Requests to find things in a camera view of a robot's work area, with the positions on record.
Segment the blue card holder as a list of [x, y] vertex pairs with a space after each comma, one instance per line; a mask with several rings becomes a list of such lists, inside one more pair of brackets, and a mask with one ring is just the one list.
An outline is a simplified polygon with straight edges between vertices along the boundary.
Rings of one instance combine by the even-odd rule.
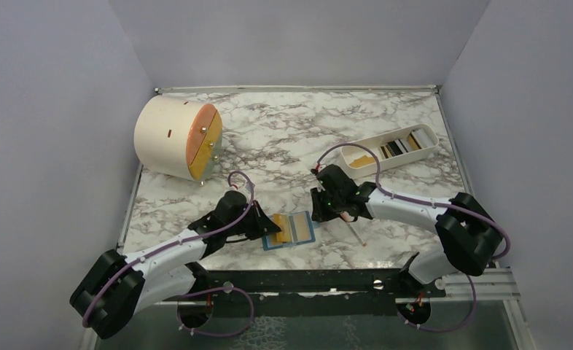
[[262, 238], [264, 251], [310, 244], [316, 241], [313, 221], [309, 211], [292, 214], [274, 214], [272, 221], [280, 231]]

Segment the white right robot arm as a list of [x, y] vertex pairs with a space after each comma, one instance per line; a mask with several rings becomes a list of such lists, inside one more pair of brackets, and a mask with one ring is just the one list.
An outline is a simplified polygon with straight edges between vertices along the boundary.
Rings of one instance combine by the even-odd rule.
[[500, 229], [478, 201], [459, 192], [452, 198], [425, 199], [383, 190], [373, 182], [356, 184], [336, 165], [312, 174], [312, 220], [384, 219], [412, 225], [437, 235], [440, 247], [416, 252], [399, 271], [399, 290], [415, 297], [428, 284], [456, 272], [480, 276], [504, 240]]

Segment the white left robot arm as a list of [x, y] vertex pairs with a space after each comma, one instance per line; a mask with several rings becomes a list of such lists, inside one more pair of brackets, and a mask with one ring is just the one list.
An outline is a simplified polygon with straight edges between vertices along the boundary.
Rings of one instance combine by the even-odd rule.
[[177, 295], [198, 299], [210, 288], [200, 261], [229, 237], [255, 240], [281, 231], [256, 200], [229, 190], [216, 208], [180, 234], [130, 254], [104, 252], [70, 297], [82, 324], [100, 339], [116, 335], [133, 315]]

